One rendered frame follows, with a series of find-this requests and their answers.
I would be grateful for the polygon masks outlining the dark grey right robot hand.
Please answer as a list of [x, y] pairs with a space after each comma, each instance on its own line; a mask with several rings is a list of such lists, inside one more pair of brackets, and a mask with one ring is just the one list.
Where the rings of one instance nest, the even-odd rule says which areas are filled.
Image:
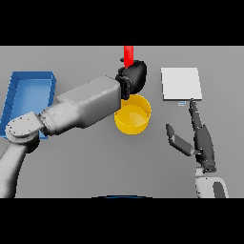
[[190, 143], [178, 136], [171, 124], [166, 125], [169, 144], [185, 154], [186, 156], [195, 156], [197, 163], [201, 165], [204, 173], [215, 173], [214, 144], [208, 128], [201, 122], [200, 113], [193, 99], [190, 100], [189, 113], [193, 125], [193, 142]]

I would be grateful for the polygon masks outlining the pale square measuring scale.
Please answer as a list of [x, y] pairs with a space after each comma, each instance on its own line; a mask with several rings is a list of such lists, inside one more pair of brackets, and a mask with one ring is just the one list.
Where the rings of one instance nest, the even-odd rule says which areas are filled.
[[162, 68], [160, 72], [164, 101], [202, 100], [198, 68]]

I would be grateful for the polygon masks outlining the yellow bowl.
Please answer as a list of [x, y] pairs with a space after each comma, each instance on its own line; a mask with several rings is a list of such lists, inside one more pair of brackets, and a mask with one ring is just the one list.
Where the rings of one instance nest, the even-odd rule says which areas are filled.
[[121, 108], [114, 113], [114, 123], [122, 133], [137, 135], [146, 130], [151, 114], [150, 102], [140, 94], [131, 94], [128, 100], [121, 100]]

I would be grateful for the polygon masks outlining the blue tray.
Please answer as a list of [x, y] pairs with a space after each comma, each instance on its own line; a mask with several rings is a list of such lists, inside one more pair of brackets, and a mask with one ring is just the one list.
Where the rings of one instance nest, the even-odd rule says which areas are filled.
[[13, 71], [2, 114], [0, 137], [9, 121], [28, 112], [39, 114], [53, 103], [56, 78], [52, 71]]

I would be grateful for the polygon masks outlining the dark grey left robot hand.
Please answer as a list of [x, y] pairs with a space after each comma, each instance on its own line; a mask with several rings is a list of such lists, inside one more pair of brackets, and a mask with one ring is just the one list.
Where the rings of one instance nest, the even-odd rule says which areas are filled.
[[115, 79], [120, 83], [121, 98], [128, 100], [131, 94], [139, 93], [145, 86], [147, 66], [143, 61], [134, 60], [127, 68], [120, 68]]

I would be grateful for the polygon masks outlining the red beaker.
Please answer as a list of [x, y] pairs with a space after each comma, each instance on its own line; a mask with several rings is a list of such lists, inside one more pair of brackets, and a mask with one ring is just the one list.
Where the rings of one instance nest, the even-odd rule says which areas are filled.
[[124, 63], [125, 68], [128, 68], [133, 64], [133, 46], [124, 47], [124, 56], [120, 61]]

